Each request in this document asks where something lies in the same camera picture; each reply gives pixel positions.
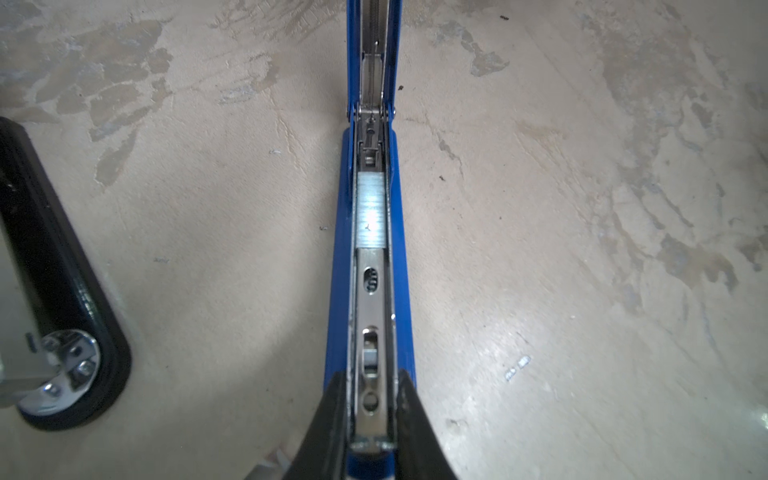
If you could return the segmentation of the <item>black stapler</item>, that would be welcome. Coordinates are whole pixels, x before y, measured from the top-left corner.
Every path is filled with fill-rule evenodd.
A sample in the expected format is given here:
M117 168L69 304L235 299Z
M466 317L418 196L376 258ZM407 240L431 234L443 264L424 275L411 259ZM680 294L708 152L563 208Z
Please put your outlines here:
M64 431L108 410L132 356L24 127L1 120L1 405Z

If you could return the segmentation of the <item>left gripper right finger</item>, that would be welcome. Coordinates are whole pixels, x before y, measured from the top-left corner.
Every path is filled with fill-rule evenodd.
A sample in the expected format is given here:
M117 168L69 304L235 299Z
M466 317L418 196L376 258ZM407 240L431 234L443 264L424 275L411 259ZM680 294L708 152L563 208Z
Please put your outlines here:
M395 478L457 480L446 459L409 373L398 374Z

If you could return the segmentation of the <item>red white staple box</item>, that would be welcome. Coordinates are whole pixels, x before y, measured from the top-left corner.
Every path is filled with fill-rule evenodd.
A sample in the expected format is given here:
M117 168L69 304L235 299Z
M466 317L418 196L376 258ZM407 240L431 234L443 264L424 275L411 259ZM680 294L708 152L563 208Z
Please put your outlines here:
M245 480L281 480L290 469L303 440L294 432L275 445L244 477Z

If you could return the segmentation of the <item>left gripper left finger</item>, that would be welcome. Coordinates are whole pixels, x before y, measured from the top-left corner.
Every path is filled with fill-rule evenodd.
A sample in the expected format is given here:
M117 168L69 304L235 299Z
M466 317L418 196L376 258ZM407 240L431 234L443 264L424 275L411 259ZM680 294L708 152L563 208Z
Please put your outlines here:
M347 382L336 372L328 383L299 450L284 480L340 480L345 478L347 438Z

